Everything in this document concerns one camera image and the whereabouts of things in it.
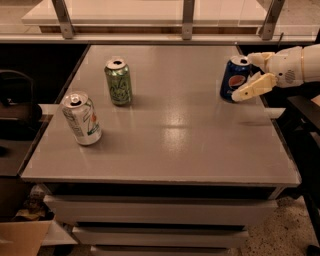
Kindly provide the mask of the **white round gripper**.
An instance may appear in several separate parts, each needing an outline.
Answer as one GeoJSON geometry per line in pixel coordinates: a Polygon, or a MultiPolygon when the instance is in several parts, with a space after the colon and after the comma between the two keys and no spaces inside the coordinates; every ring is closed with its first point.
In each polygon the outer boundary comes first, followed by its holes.
{"type": "Polygon", "coordinates": [[[255,73],[232,93],[232,100],[240,102],[270,92],[278,87],[297,87],[303,83],[302,50],[300,46],[274,52],[258,52],[247,55],[250,63],[263,72],[255,73]]]}

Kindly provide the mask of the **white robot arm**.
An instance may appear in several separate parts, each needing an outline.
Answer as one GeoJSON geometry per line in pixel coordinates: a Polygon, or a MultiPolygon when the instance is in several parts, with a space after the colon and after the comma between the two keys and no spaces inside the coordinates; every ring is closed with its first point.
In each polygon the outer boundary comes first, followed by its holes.
{"type": "Polygon", "coordinates": [[[320,81],[320,45],[296,46],[275,52],[250,53],[249,62],[261,69],[232,94],[235,102],[270,92],[274,87],[298,87],[320,81]]]}

